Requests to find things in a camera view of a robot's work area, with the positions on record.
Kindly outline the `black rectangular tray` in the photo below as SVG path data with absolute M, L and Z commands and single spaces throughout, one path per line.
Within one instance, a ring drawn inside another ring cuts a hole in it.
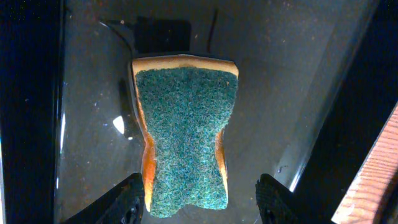
M 138 172 L 129 64 L 175 52 L 239 89 L 228 207 L 164 222 L 259 223 L 263 173 L 330 220 L 397 104 L 396 1 L 2 1 L 1 220 L 63 222 Z

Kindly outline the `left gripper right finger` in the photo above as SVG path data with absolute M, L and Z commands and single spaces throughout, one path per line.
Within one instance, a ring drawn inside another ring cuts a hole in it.
M 331 218 L 313 212 L 307 202 L 269 174 L 262 174 L 256 182 L 256 203 L 263 224 L 333 223 Z

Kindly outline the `green and yellow sponge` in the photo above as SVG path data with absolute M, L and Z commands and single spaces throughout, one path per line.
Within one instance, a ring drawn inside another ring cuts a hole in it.
M 138 58 L 131 82 L 145 140 L 142 180 L 147 211 L 168 218 L 187 205 L 228 206 L 223 134 L 239 71 L 232 61 L 194 55 Z

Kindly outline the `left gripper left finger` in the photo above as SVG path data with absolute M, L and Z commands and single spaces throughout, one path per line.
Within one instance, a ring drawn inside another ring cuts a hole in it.
M 144 211 L 144 184 L 133 173 L 78 212 L 64 224 L 140 224 Z

